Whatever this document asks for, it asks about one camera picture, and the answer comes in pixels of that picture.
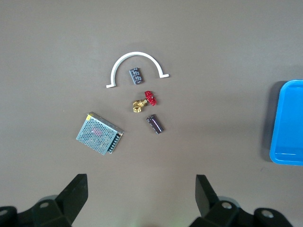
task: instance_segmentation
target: blue bin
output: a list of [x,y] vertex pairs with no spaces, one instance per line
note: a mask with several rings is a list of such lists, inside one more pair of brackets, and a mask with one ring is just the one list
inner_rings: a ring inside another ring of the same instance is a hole
[[303,80],[291,80],[280,91],[270,158],[278,164],[303,166]]

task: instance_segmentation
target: red valve handle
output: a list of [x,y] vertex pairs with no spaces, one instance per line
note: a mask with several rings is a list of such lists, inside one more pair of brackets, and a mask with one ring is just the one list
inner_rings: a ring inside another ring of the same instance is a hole
[[151,105],[156,105],[157,104],[157,100],[156,98],[153,96],[153,93],[150,91],[146,91],[145,92],[145,97],[147,99],[147,101],[151,104]]

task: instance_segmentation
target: metal box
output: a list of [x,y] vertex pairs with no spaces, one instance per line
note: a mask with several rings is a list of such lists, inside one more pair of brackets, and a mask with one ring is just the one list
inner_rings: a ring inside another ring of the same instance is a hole
[[94,112],[90,112],[76,140],[102,155],[105,155],[106,152],[111,154],[123,135],[123,132],[122,129],[114,124]]

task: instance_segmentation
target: gray table surface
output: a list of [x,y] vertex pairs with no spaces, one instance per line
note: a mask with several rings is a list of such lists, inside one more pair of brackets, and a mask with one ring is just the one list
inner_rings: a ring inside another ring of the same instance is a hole
[[[303,226],[303,167],[268,157],[275,85],[303,79],[302,12],[301,0],[1,0],[1,206],[24,211],[86,173],[74,227],[187,227],[205,174],[247,212],[270,207]],[[170,77],[132,57],[106,88],[133,51]],[[158,105],[133,113],[146,90]],[[125,130],[113,154],[75,139],[90,111]]]

